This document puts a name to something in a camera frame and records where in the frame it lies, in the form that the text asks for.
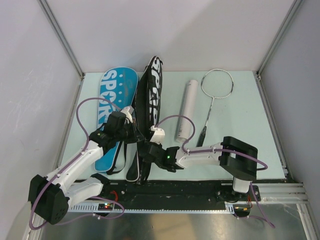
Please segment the blue sport racket cover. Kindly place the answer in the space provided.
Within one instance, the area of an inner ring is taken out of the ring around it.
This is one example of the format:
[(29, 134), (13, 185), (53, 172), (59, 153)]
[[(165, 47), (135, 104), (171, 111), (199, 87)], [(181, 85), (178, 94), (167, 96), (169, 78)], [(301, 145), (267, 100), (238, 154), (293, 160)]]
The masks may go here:
[[(139, 76), (130, 67), (114, 67), (107, 70), (99, 86), (98, 97), (107, 101), (100, 100), (97, 107), (97, 127), (100, 128), (107, 122), (109, 115), (117, 107), (123, 109), (133, 103), (136, 93)], [(123, 143), (117, 142), (115, 147), (105, 154), (101, 159), (94, 163), (95, 171), (114, 175), (121, 172), (124, 166), (117, 166), (117, 159)]]

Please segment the black sport racket cover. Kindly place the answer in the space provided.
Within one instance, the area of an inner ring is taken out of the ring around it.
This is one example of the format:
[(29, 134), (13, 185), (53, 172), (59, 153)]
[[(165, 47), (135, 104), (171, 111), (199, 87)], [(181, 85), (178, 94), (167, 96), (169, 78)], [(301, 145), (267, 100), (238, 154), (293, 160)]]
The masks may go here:
[(150, 131), (151, 126), (156, 125), (160, 119), (162, 86), (163, 61), (155, 55), (145, 67), (133, 101), (137, 128), (144, 140), (136, 145), (137, 149), (126, 174), (126, 180), (140, 186), (147, 181), (151, 170), (151, 163), (142, 157), (142, 150), (146, 141), (153, 135)]

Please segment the white shuttlecock tube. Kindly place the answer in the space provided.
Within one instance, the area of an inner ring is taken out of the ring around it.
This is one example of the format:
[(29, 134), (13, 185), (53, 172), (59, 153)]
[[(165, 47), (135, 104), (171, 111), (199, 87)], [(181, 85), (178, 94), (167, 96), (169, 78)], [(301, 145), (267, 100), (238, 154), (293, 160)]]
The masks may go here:
[[(191, 79), (187, 82), (180, 114), (192, 120), (195, 110), (195, 103), (198, 92), (198, 81)], [(190, 136), (193, 130), (192, 123), (186, 118), (181, 117), (177, 127), (177, 134), (175, 140), (178, 143), (184, 143)]]

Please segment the white racket black grip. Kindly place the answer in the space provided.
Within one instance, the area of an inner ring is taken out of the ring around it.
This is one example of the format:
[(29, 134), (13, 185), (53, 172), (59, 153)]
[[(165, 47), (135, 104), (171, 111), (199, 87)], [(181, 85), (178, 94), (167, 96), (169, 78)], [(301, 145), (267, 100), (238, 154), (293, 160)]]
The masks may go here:
[(202, 128), (196, 146), (202, 147), (205, 141), (208, 122), (211, 116), (213, 103), (215, 100), (225, 99), (231, 95), (234, 89), (232, 75), (224, 70), (215, 68), (209, 70), (201, 79), (200, 87), (202, 92), (211, 99), (207, 117)]

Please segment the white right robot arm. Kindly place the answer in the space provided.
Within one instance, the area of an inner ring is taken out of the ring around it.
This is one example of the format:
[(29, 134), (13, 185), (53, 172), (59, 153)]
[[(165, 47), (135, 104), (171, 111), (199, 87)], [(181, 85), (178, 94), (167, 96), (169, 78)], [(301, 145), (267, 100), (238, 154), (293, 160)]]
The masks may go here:
[(188, 150), (178, 146), (163, 149), (160, 143), (150, 141), (138, 156), (172, 173), (193, 166), (220, 166), (233, 176), (231, 194), (238, 201), (249, 195), (250, 184), (257, 179), (258, 149), (231, 136), (214, 145)]

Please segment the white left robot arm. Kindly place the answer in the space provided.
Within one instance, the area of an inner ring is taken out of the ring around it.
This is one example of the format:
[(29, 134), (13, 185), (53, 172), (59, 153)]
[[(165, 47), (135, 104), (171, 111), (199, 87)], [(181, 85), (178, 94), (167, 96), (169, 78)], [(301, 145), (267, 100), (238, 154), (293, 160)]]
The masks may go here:
[(32, 178), (28, 194), (32, 215), (37, 214), (47, 223), (55, 225), (64, 218), (69, 208), (84, 200), (93, 197), (104, 200), (110, 196), (109, 180), (99, 173), (80, 183), (76, 180), (118, 142), (138, 142), (133, 111), (131, 106), (127, 106), (112, 112), (101, 128), (87, 136), (84, 146), (72, 159), (46, 176), (38, 174)]

